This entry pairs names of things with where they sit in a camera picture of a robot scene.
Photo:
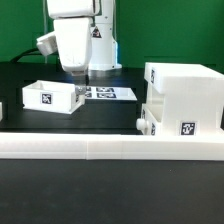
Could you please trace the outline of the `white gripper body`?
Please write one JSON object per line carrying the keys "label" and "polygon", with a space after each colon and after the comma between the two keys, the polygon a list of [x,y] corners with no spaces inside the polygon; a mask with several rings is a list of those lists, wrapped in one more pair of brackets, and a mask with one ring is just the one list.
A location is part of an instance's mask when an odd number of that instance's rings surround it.
{"label": "white gripper body", "polygon": [[91,52],[92,19],[68,18],[54,21],[56,43],[62,68],[66,72],[81,72],[88,68]]}

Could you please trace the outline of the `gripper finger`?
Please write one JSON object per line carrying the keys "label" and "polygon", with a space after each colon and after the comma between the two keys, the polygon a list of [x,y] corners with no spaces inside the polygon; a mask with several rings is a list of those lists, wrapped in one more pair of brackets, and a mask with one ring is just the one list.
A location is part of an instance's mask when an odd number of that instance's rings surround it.
{"label": "gripper finger", "polygon": [[75,84],[88,84],[89,83],[89,76],[86,70],[82,71],[74,71],[72,73],[72,77]]}

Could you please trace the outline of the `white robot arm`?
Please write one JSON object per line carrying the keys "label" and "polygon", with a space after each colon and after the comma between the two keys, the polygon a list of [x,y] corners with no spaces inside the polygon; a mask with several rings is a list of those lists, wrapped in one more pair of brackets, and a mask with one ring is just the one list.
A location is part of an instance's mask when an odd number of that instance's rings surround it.
{"label": "white robot arm", "polygon": [[114,37],[115,0],[47,0],[64,71],[120,69]]}

